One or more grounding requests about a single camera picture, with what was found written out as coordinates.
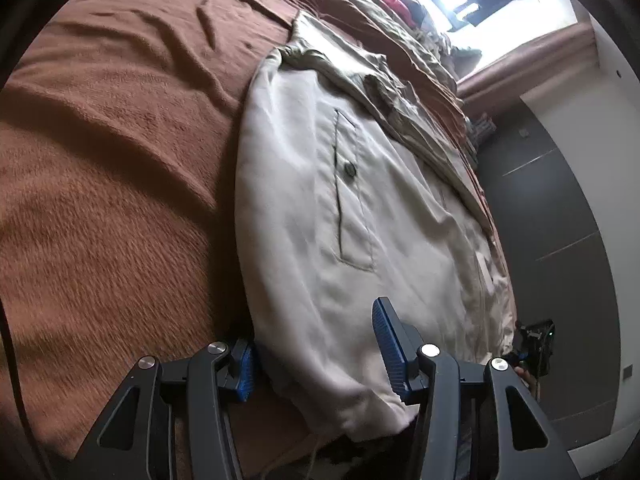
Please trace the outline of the pink clothes pile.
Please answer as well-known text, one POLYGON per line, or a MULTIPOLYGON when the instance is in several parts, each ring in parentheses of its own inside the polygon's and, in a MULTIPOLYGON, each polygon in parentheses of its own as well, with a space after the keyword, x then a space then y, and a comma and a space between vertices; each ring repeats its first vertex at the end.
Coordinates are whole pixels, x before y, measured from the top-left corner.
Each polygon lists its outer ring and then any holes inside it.
POLYGON ((386 6, 392 9, 410 28, 416 28, 416 22, 412 18, 411 12, 408 6, 401 0, 382 0, 386 6))

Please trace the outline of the brown bed blanket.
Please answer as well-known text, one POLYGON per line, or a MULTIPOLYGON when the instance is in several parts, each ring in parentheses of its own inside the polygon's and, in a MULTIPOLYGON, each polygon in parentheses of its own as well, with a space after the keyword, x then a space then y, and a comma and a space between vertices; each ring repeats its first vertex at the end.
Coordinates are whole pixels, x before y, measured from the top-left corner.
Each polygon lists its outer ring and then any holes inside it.
POLYGON ((264 385, 230 424, 244 474, 320 434, 276 389, 258 347, 235 231, 245 101, 306 12, 382 54, 465 157, 456 96, 347 0, 70 0, 1 92, 1 303, 24 408, 1 389, 1 447, 25 434, 70 478, 105 404, 142 356, 246 340, 264 385))

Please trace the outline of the beige duvet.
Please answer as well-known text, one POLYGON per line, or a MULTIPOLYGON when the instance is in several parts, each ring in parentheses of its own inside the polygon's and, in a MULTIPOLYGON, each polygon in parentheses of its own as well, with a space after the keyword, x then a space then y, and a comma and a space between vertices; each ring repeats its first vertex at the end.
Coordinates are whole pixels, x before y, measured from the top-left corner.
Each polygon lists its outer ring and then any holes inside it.
POLYGON ((361 11, 387 37, 399 44, 416 66, 435 78, 442 86, 457 93, 454 76, 442 65, 435 46, 423 32, 414 32, 400 16, 383 0, 347 0, 361 11))

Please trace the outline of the beige jacket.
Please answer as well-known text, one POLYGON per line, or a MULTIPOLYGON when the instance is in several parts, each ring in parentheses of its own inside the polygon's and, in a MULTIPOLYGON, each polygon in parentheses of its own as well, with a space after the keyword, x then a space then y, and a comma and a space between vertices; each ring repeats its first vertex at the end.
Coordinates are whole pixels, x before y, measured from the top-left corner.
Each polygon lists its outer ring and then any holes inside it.
POLYGON ((276 389, 314 431, 404 430, 375 299, 461 361, 512 347, 515 301, 465 157, 382 54, 306 12, 248 89, 235 231, 250 315, 276 389))

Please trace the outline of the pink curtain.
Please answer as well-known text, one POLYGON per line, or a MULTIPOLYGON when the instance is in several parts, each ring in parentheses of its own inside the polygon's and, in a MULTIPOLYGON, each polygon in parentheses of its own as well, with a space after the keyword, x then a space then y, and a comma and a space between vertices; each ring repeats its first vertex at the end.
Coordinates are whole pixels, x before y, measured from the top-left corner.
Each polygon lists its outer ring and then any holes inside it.
POLYGON ((492 116, 550 79, 598 64, 593 27, 578 22, 527 41, 458 82, 458 98, 469 118, 492 116))

